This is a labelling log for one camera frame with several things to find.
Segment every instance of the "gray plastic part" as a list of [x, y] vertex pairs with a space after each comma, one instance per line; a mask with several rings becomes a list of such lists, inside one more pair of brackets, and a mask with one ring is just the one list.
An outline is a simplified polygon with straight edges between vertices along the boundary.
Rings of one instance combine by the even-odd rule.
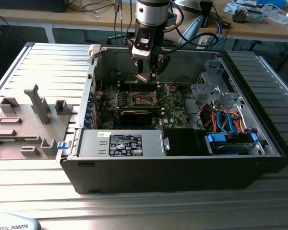
[[36, 219], [21, 217], [10, 213], [0, 213], [0, 228], [1, 230], [40, 230], [41, 226]]
[[41, 99], [37, 93], [37, 90], [38, 90], [38, 86], [34, 85], [33, 88], [31, 88], [31, 89], [25, 89], [24, 93], [30, 97], [36, 114], [38, 115], [42, 124], [45, 125], [45, 124], [49, 123], [50, 119], [47, 115], [47, 110], [45, 109], [45, 107], [44, 107], [44, 105], [43, 105], [43, 103], [42, 103], [42, 101], [41, 101]]
[[[49, 108], [49, 105], [48, 105], [46, 99], [45, 99], [44, 97], [41, 97], [40, 99], [42, 100], [42, 104], [43, 104], [46, 112], [47, 112], [47, 113], [50, 112], [50, 108]], [[36, 114], [36, 111], [35, 111], [35, 109], [34, 109], [34, 106], [32, 105], [31, 107], [32, 107], [33, 112]]]
[[16, 112], [13, 107], [18, 106], [19, 104], [14, 97], [5, 97], [0, 103], [0, 108], [5, 115], [15, 115]]
[[21, 122], [18, 116], [0, 117], [0, 125], [20, 124]]
[[25, 156], [38, 156], [39, 151], [35, 146], [22, 146], [20, 152]]
[[0, 129], [0, 136], [16, 136], [14, 129]]
[[58, 115], [62, 114], [70, 114], [72, 111], [72, 105], [67, 105], [65, 100], [57, 100], [55, 104], [55, 108]]
[[42, 138], [40, 136], [37, 136], [36, 138], [26, 138], [24, 141], [28, 144], [41, 144]]
[[[22, 123], [0, 124], [0, 129], [14, 129], [16, 131], [16, 136], [14, 137], [0, 137], [0, 140], [4, 140], [0, 141], [0, 160], [26, 159], [27, 157], [20, 152], [21, 147], [26, 145], [37, 147], [40, 153], [38, 156], [31, 156], [30, 159], [55, 158], [54, 155], [46, 155], [44, 153], [41, 148], [42, 140], [46, 139], [49, 144], [52, 142], [52, 139], [55, 139], [56, 141], [64, 140], [71, 115], [58, 115], [54, 104], [50, 104], [49, 107], [50, 112], [48, 113], [48, 117], [50, 118], [50, 122], [47, 125], [40, 122], [38, 115], [33, 112], [31, 104], [20, 104], [19, 107], [14, 108], [17, 116], [21, 118]], [[0, 118], [3, 117], [7, 116], [4, 113], [1, 113]]]
[[57, 142], [55, 139], [52, 140], [51, 145], [47, 143], [46, 139], [43, 139], [40, 145], [46, 156], [55, 156], [57, 154]]

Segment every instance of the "computer case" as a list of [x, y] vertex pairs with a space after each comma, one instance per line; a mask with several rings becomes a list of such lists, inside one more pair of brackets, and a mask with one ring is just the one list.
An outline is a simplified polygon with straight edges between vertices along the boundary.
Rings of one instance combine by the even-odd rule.
[[39, 10], [62, 13], [69, 0], [0, 0], [0, 9]]

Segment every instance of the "blue latch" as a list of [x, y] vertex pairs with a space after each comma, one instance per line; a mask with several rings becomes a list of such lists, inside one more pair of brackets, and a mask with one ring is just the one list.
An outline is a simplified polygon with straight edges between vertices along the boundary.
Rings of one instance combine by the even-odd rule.
[[254, 142], [258, 141], [258, 137], [257, 137], [256, 133], [252, 134], [252, 138], [253, 138]]
[[68, 142], [67, 141], [60, 141], [57, 145], [57, 149], [67, 150], [68, 149]]
[[208, 135], [209, 142], [226, 142], [225, 135], [222, 133], [210, 133]]
[[92, 99], [92, 98], [94, 98], [94, 94], [93, 94], [93, 92], [90, 92], [89, 93], [89, 99]]

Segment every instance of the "desk leg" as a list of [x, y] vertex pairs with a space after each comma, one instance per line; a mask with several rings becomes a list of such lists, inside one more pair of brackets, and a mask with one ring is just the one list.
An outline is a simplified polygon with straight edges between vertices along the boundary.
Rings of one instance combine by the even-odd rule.
[[45, 23], [43, 24], [43, 28], [45, 29], [46, 35], [47, 35], [47, 39], [48, 39], [48, 43], [56, 43], [56, 40], [54, 39], [53, 36], [53, 26], [51, 23]]

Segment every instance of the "sticker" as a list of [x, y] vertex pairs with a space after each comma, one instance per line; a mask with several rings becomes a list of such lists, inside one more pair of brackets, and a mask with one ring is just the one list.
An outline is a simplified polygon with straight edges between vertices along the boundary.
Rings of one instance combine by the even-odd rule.
[[111, 135], [111, 132], [98, 132], [97, 137], [98, 138], [109, 138]]
[[142, 135], [110, 135], [109, 137], [111, 157], [143, 156]]
[[0, 139], [1, 142], [16, 142], [15, 139]]

